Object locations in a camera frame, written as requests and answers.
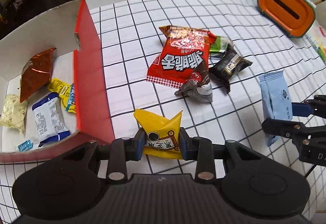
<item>food package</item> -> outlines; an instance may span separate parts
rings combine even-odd
[[[33,105],[32,110],[39,132],[39,147],[45,143],[60,141],[70,135],[70,131],[63,122],[57,93],[50,93],[45,96]]]
[[[52,78],[48,84],[48,90],[57,93],[61,98],[61,104],[66,112],[76,113],[75,87],[57,78]]]
[[[21,134],[24,134],[24,118],[27,111],[27,106],[27,101],[20,103],[18,95],[7,94],[0,117],[0,126],[17,128]]]
[[[223,36],[216,36],[216,40],[211,45],[209,52],[223,53],[227,50],[229,44],[233,45],[232,41],[229,38]]]
[[[171,25],[160,30],[167,39],[149,67],[146,80],[180,89],[202,61],[208,68],[209,49],[216,36],[206,30]]]
[[[146,132],[144,154],[161,158],[182,159],[179,149],[179,130],[182,111],[172,119],[141,109],[134,117]]]
[[[196,99],[199,102],[213,102],[213,91],[209,79],[209,72],[204,61],[194,69],[189,79],[174,94],[183,94]]]
[[[251,65],[251,61],[239,55],[233,46],[229,44],[221,60],[209,69],[209,73],[221,82],[228,94],[230,92],[229,80],[231,77]]]
[[[292,102],[282,71],[265,73],[259,76],[264,119],[291,121]],[[280,136],[265,134],[267,147],[274,144]]]
[[[48,84],[52,75],[52,54],[56,48],[50,48],[34,55],[22,70],[20,102],[28,99],[43,85]]]
[[[18,151],[28,151],[32,148],[33,148],[33,142],[30,139],[28,139],[25,142],[23,142],[22,144],[18,145],[17,150]]]

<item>metal screw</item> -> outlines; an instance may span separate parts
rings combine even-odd
[[[212,180],[214,178],[214,174],[209,171],[203,171],[198,174],[198,178],[202,180]]]
[[[122,172],[115,171],[109,174],[109,178],[113,181],[119,181],[124,178],[124,174]]]

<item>white grid tablecloth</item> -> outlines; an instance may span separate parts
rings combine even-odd
[[[256,10],[257,0],[128,0],[91,10],[102,42],[102,54],[108,102],[115,138],[133,137],[139,124],[133,117],[137,108],[167,118],[183,110],[181,126],[189,136],[209,138],[215,144],[235,139],[301,174],[311,165],[298,160],[291,140],[281,138],[266,147],[261,92],[258,76],[284,70],[293,102],[326,94],[326,67],[305,39],[288,39],[270,20]],[[231,79],[226,95],[212,80],[213,102],[199,103],[175,96],[175,89],[146,82],[147,69],[162,51],[164,25],[208,29],[229,37],[236,50],[253,62],[252,66]],[[217,60],[209,59],[212,65]],[[320,117],[294,117],[307,126],[325,125]],[[12,185],[24,171],[38,163],[0,165],[0,217],[11,223],[20,214],[12,199]],[[107,161],[101,163],[100,177],[105,177]],[[143,155],[141,161],[127,162],[132,173],[195,173],[196,162],[162,159]],[[216,161],[216,175],[225,175],[221,161]],[[307,178],[311,195],[303,212],[311,219],[324,201],[326,170],[317,166]]]

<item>red chocolate snack bag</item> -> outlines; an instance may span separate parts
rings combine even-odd
[[[50,48],[34,55],[22,70],[20,102],[35,93],[51,81],[52,54],[56,48]]]
[[[172,25],[160,30],[167,39],[146,80],[180,89],[200,62],[204,60],[208,68],[209,48],[216,36],[206,30]]]

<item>yellow snack wrapper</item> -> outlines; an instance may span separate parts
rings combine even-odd
[[[61,104],[66,112],[76,113],[76,104],[74,99],[74,86],[69,85],[57,78],[52,78],[48,84],[48,90],[59,94]]]
[[[134,117],[144,128],[146,146],[144,154],[161,158],[182,159],[179,149],[179,130],[182,111],[172,119],[141,109],[136,109]]]
[[[24,134],[24,118],[27,111],[27,106],[27,100],[20,103],[20,96],[15,94],[7,94],[0,117],[0,126],[17,128],[21,134]]]

